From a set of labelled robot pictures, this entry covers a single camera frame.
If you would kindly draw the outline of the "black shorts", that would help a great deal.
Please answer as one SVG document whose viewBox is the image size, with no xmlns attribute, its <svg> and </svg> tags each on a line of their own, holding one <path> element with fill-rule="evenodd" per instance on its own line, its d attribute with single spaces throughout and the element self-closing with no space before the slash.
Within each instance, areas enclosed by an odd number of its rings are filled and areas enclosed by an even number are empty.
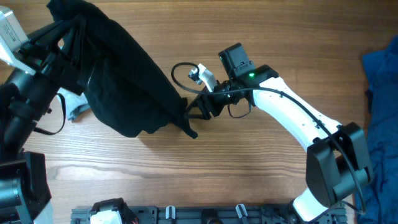
<svg viewBox="0 0 398 224">
<path fill-rule="evenodd" d="M 56 22 L 77 15 L 86 19 L 84 95 L 102 123 L 128 138 L 172 123 L 197 138 L 184 116 L 187 99 L 120 24 L 86 1 L 50 1 L 47 7 Z"/>
</svg>

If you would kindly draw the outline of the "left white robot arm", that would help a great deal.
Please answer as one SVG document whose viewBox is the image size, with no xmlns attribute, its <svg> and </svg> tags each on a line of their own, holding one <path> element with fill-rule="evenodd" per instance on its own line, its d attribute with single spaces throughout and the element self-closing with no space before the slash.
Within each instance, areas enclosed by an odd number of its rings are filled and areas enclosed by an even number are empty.
<svg viewBox="0 0 398 224">
<path fill-rule="evenodd" d="M 80 95 L 86 20 L 77 15 L 27 35 L 13 12 L 1 13 L 1 60 L 15 69 L 1 85 L 1 223 L 48 223 L 52 198 L 45 156 L 24 150 L 64 88 Z"/>
</svg>

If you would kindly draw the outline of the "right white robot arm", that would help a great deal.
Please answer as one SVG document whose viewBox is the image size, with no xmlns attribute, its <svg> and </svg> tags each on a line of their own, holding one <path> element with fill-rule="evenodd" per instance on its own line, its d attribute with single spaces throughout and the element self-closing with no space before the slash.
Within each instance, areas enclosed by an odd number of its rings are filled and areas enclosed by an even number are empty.
<svg viewBox="0 0 398 224">
<path fill-rule="evenodd" d="M 241 100 L 278 121 L 306 153 L 307 188 L 287 205 L 266 205 L 261 220 L 268 223 L 337 223 L 346 198 L 362 195 L 374 177 L 364 131 L 356 123 L 343 125 L 294 93 L 268 65 L 256 66 L 241 44 L 218 54 L 228 78 L 219 82 L 204 66 L 192 64 L 189 78 L 203 89 L 192 108 L 199 119 L 218 116 Z"/>
</svg>

